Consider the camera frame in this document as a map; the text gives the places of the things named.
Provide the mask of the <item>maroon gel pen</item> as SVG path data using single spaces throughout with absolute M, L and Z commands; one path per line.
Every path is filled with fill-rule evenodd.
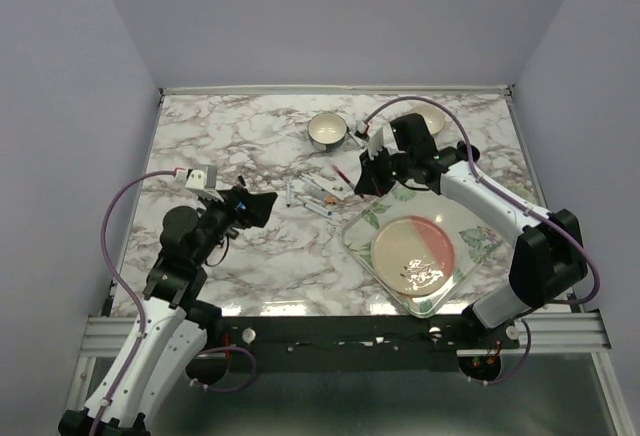
M 342 181 L 345 182 L 345 184 L 351 188 L 352 190 L 355 191 L 355 185 L 354 183 L 349 179 L 349 177 L 337 166 L 337 165 L 332 165 L 332 169 L 336 172 L 336 174 L 341 178 Z

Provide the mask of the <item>green white marker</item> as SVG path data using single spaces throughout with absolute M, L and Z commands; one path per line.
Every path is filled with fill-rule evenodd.
M 326 192 L 328 192 L 330 195 L 332 195 L 335 199 L 337 199 L 339 201 L 344 201 L 345 200 L 346 193 L 345 193 L 345 191 L 343 190 L 343 188 L 341 186 L 335 186 L 331 182 L 329 182 L 329 183 L 322 182 L 320 184 L 320 186 Z

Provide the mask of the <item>blue capped white marker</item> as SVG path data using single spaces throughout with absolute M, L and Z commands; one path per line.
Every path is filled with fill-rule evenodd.
M 317 203 L 314 203 L 306 198 L 298 197 L 298 200 L 309 211 L 322 215 L 323 217 L 326 217 L 326 218 L 330 218 L 333 215 L 333 211 L 331 209 L 321 206 Z

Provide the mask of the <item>orange highlighter clear cap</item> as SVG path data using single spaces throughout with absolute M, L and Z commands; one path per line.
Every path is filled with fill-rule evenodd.
M 308 186 L 305 191 L 312 196 L 313 198 L 322 201 L 323 203 L 326 204 L 330 204 L 330 205 L 334 205 L 337 203 L 337 200 L 335 199 L 335 197 L 333 195 L 331 195 L 330 193 L 326 192 L 323 189 L 319 189 L 317 187 L 314 186 Z

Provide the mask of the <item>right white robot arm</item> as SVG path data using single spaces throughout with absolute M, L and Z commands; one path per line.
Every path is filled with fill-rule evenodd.
M 509 278 L 463 312 L 460 335 L 480 348 L 496 336 L 496 327 L 529 310 L 553 302 L 587 275 L 576 216 L 530 204 L 475 166 L 467 142 L 437 147 L 424 118 L 412 113 L 390 124 L 397 150 L 389 152 L 383 133 L 370 137 L 359 155 L 358 195 L 383 196 L 412 180 L 446 197 L 487 223 L 513 248 Z

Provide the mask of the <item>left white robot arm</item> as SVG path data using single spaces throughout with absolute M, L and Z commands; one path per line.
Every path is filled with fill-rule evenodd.
M 200 351 L 222 336 L 222 311 L 199 300 L 204 269 L 216 246 L 238 231 L 266 226 L 277 195 L 242 186 L 205 201 L 201 210 L 171 209 L 138 316 L 106 376 L 80 410 L 68 410 L 62 435 L 146 435 L 164 399 Z

